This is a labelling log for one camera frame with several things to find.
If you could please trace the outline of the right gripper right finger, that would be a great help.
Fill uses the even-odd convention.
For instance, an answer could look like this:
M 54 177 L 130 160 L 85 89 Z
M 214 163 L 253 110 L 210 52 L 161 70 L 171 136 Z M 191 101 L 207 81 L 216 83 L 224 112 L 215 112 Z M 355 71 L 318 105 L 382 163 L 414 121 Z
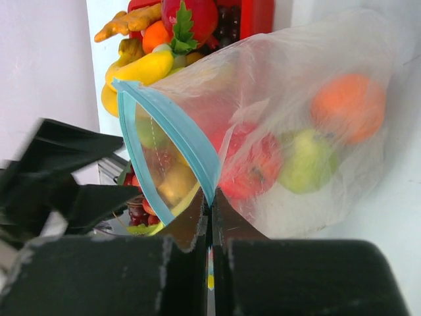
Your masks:
M 217 315 L 408 315 L 382 252 L 363 240 L 271 240 L 217 192 Z

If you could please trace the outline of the green apple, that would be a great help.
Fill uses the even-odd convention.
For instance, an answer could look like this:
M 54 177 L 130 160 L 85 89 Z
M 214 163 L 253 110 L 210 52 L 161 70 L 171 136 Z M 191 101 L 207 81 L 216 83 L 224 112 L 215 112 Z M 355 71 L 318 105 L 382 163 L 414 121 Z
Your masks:
M 158 149 L 166 146 L 168 143 L 168 136 L 152 118 L 138 118 L 136 120 L 136 130 L 143 147 Z

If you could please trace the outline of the clear zip top bag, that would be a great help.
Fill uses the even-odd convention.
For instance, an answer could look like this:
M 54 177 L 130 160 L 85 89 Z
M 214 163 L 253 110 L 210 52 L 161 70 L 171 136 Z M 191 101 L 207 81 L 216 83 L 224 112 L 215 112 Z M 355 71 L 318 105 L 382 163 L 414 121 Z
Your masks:
M 149 86 L 113 80 L 120 126 L 143 194 L 161 223 L 131 227 L 155 233 L 188 208 L 197 192 L 212 203 L 234 128 L 254 122 L 251 145 L 267 133 L 315 129 L 337 153 L 330 181 L 309 194 L 295 194 L 277 181 L 245 200 L 225 198 L 251 225 L 271 238 L 303 236 L 346 217 L 382 177 L 385 128 L 348 144 L 317 127 L 310 106 L 328 82 L 362 74 L 384 89 L 391 79 L 395 43 L 386 18 L 352 9 L 324 20 L 257 34 L 231 44 Z M 143 147 L 136 120 L 152 118 L 168 136 L 161 148 Z

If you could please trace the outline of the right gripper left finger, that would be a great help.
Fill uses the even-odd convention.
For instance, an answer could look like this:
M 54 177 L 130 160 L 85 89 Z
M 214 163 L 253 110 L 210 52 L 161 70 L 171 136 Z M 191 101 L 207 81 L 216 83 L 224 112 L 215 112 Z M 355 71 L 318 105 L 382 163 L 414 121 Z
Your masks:
M 2 315 L 205 315 L 207 206 L 201 192 L 152 237 L 52 236 L 19 253 Z

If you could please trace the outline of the red apple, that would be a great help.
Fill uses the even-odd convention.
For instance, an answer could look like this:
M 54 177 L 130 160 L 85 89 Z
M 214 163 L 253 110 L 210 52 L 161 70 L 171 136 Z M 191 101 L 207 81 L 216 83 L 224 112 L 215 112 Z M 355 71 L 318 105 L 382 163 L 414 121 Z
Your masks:
M 256 129 L 254 122 L 244 122 L 231 135 L 219 180 L 227 198 L 245 200 L 259 196 L 277 181 L 284 161 L 281 145 L 270 132 L 246 145 L 246 139 Z

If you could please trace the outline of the orange fruit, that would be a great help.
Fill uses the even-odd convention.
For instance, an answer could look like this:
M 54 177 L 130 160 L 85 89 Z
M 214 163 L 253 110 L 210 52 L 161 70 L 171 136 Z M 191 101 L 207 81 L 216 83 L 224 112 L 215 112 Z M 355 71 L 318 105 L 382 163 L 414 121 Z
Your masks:
M 386 92 L 362 74 L 346 74 L 325 84 L 314 96 L 313 123 L 348 144 L 372 137 L 385 117 Z

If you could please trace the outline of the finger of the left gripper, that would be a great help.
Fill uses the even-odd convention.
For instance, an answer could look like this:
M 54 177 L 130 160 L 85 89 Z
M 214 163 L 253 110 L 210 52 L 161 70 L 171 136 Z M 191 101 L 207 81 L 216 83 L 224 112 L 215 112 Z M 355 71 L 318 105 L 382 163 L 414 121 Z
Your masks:
M 23 246 L 51 212 L 66 235 L 84 235 L 139 195 L 133 186 L 77 183 L 73 172 L 110 157 L 123 139 L 45 118 L 20 159 L 1 172 L 1 241 Z

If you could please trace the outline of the green pear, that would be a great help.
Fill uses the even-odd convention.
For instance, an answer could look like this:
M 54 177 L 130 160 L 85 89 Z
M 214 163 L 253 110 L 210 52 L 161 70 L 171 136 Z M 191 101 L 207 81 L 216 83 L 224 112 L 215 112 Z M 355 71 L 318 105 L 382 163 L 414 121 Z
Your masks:
M 278 136 L 284 162 L 278 183 L 295 194 L 309 194 L 327 184 L 339 164 L 330 140 L 315 129 L 285 132 Z

